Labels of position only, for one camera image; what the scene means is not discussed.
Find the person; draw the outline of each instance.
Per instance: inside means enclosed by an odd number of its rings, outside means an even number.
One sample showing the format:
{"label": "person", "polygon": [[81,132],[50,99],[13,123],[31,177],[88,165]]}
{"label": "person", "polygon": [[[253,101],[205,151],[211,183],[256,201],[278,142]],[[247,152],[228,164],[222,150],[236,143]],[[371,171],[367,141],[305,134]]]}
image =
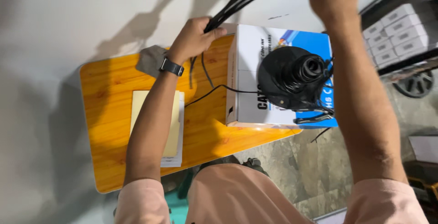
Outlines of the person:
{"label": "person", "polygon": [[[408,185],[400,156],[399,127],[360,32],[358,0],[310,0],[330,36],[336,119],[353,172],[345,223],[427,223]],[[209,18],[190,19],[167,58],[182,65],[226,34],[203,33]],[[169,133],[177,76],[161,72],[129,139],[126,175],[115,215],[117,224],[169,223],[160,183],[160,160]],[[188,194],[186,223],[312,223],[270,178],[238,164],[204,168]]]}

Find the yellow wooden table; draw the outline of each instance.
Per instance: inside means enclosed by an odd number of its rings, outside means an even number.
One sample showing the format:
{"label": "yellow wooden table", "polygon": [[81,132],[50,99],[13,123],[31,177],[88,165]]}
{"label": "yellow wooden table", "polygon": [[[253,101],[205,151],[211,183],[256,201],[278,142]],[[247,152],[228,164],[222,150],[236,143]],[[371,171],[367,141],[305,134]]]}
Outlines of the yellow wooden table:
{"label": "yellow wooden table", "polygon": [[[234,36],[225,36],[204,52],[205,67],[215,85],[227,83],[228,50]],[[150,90],[155,79],[135,69],[139,54],[91,62],[80,70],[96,188],[100,193],[123,185],[129,140],[132,91]],[[211,90],[198,57],[189,87],[189,62],[184,64],[177,90],[185,102]],[[228,156],[297,134],[301,130],[225,126],[226,89],[219,88],[184,111],[181,167],[162,167],[161,175]]]}

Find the paper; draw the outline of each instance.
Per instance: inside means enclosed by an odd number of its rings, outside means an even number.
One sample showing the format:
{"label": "paper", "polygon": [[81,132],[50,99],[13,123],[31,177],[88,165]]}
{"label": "paper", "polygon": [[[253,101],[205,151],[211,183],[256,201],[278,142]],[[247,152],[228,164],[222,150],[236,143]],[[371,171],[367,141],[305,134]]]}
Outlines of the paper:
{"label": "paper", "polygon": [[161,158],[161,167],[180,167],[183,161],[183,135],[184,135],[184,92],[180,92],[180,133],[178,135],[177,155]]}
{"label": "paper", "polygon": [[[141,106],[145,101],[149,91],[134,91],[132,92],[132,111],[131,111],[131,129],[134,127]],[[180,133],[180,123],[178,121],[180,111],[180,92],[175,91],[172,107],[172,120],[170,123],[169,137],[167,138],[166,147],[164,148],[163,157],[173,157],[177,155],[178,137]]]}

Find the watch strap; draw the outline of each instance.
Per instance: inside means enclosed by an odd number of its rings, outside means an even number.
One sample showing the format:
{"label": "watch strap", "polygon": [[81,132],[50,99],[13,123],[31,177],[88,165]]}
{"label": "watch strap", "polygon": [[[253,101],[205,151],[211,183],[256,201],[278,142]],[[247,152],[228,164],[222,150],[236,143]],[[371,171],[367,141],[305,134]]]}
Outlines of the watch strap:
{"label": "watch strap", "polygon": [[181,77],[184,72],[184,67],[170,61],[169,59],[167,59],[167,57],[165,57],[163,63],[161,64],[160,70],[166,70],[175,74],[178,77]]}

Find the green chair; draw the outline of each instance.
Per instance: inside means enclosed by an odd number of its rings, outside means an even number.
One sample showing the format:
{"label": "green chair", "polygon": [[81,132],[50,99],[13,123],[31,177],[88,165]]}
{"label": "green chair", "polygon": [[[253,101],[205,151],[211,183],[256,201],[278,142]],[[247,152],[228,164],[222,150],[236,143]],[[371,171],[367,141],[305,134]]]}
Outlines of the green chair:
{"label": "green chair", "polygon": [[164,193],[167,206],[169,206],[170,222],[172,224],[184,224],[189,211],[187,194],[193,180],[193,171],[188,170],[183,182],[176,189]]}

